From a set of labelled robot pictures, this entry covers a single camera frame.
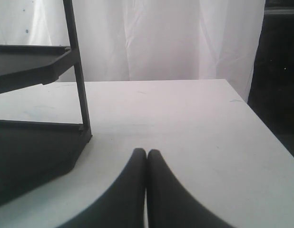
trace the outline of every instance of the curtain fold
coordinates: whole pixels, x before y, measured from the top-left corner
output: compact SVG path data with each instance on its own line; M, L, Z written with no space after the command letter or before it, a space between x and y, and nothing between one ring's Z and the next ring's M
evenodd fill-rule
M87 81L225 78L247 100L265 0L73 5ZM0 44L68 45L62 0L0 0Z

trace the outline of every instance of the black plastic shelf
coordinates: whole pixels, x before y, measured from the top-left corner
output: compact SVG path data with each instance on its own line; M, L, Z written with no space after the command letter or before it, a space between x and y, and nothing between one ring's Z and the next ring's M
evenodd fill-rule
M266 7L265 18L294 18L294 7Z
M52 83L78 61L70 47L0 45L0 94Z
M91 137L82 124L0 120L0 205L71 171Z

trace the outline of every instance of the white curtain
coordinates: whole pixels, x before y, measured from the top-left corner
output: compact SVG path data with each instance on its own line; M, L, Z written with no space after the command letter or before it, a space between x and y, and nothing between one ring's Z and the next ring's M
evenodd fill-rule
M225 78L248 98L265 0L73 5L86 81ZM62 0L0 0L0 44L68 45Z

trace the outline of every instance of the black metal pole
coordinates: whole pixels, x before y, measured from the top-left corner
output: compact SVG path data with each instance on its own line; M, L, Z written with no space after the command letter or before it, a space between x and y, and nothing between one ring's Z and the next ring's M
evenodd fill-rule
M77 83L77 90L78 90L78 96L79 96L79 102L80 102L80 108L81 108L81 115L82 115L82 121L84 124L84 127L86 129L90 128L90 119L89 119L89 112L88 112L88 103L87 103L87 97L86 97L86 89L85 89L85 83L84 83L84 74L82 71L82 65L81 65L81 58L80 58L80 52L79 52L79 45L78 45L78 37L76 32L76 24L75 24L75 16L73 11L73 4L72 0L63 0L65 13L66 13L66 21L67 21L67 27L68 27L68 33L69 33L69 39L70 39L70 46L72 50L78 50L78 62L74 65L75 70L75 77L76 77L76 83Z

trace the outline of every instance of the white table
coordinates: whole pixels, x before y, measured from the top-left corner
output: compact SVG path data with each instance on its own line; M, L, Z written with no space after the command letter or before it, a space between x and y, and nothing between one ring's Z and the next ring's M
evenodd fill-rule
M132 150L161 150L189 192L239 228L294 228L294 159L225 80L86 83L93 139L75 169L0 208L53 228L88 207ZM0 95L0 119L80 122L74 83Z

